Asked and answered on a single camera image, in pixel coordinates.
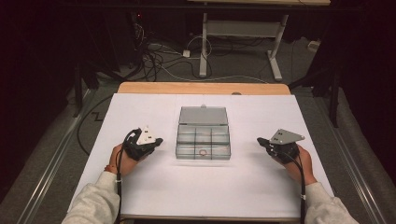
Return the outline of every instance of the table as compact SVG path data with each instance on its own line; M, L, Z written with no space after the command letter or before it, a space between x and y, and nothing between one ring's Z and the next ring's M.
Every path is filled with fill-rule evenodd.
M227 108L229 161L176 159L179 109L201 104ZM299 187L256 141L259 136L272 137L277 128L305 136L299 143L311 153L315 176L332 195L304 118L285 85L127 82L113 96L75 196L96 181L124 135L142 125L164 141L123 178L124 217L298 220Z
M207 3L236 3L236 4L264 4L264 5L303 5L303 6L328 6L330 0L189 0L193 2ZM281 22L258 22L258 21L209 21L207 13L204 13L202 31L202 49L200 59L200 77L206 77L207 64L207 36L208 35L234 35L234 36L255 36L274 37L275 44L272 50L267 50L267 57L270 62L274 78L276 81L282 80L279 66L276 62L276 53L285 31L286 22L289 15L283 15Z

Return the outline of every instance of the handheld controller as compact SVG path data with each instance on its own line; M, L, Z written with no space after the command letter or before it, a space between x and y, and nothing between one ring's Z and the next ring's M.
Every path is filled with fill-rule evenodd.
M260 146L265 147L268 155L276 157L280 162L286 164L296 159L300 153L295 142L304 139L305 137L302 135L279 129L270 140L259 137L257 141Z
M131 135L122 143L122 148L128 157L140 161L151 154L162 142L161 138L153 136L149 127L145 127L143 131L138 128L131 131Z

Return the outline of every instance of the white tabletop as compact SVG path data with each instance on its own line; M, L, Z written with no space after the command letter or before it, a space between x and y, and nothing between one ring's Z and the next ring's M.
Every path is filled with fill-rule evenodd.
M182 106L225 106L231 135L229 161L176 158ZM79 181L75 197L95 183L112 148L146 125L163 143L123 178L126 217L280 220L300 216L300 188L257 142L277 129L305 136L318 181L332 189L293 95L115 94Z

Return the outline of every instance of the person's right hand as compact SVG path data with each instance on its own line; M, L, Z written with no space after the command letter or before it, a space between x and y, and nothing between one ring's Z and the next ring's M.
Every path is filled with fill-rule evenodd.
M300 159L297 157L295 160L302 165L303 170L304 170L304 179L305 179L305 184L310 185L313 183L318 182L315 177L314 173L312 170L312 160L311 160L311 155L309 155L309 152L299 145L297 145L299 150L300 150ZM289 175L291 178L293 178L295 181L301 184L301 173L298 167L294 162L289 162L287 164L282 164L286 170L288 171Z
M121 148L122 144L119 144L113 148L113 152L111 153L110 160L108 162L108 170L113 174L117 174L117 163L119 162ZM138 161L129 158L125 152L122 154L120 173L121 175L128 175L138 164Z

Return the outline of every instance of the floor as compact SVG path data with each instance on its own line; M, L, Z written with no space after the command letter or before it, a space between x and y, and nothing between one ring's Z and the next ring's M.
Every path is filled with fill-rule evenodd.
M306 74L315 57L315 53L306 48L308 43L308 40L301 39L281 44L276 58L283 76L282 83L289 84ZM131 79L276 83L264 54L272 45L271 39L214 39L208 57L210 77L199 78L196 77L199 60L180 59L181 52L175 52L171 45L153 42L149 48L155 55L154 60L162 61L162 70L155 73L155 69L151 69L152 63L146 61L146 74L142 70ZM197 57L199 51L191 47L191 58ZM132 70L125 65L120 74L125 75ZM62 222L88 159L87 154L106 115L109 99L120 85L104 74L97 77L99 88L84 88L84 106L76 118L73 117L76 99L70 92L69 106L48 127L1 203L0 223ZM327 117L327 97L314 98L310 88L296 88L291 92L297 98L334 194L340 197L349 213L359 223L390 223L394 220L396 190L362 136L342 90L338 129L334 129ZM135 222L177 223L169 220Z

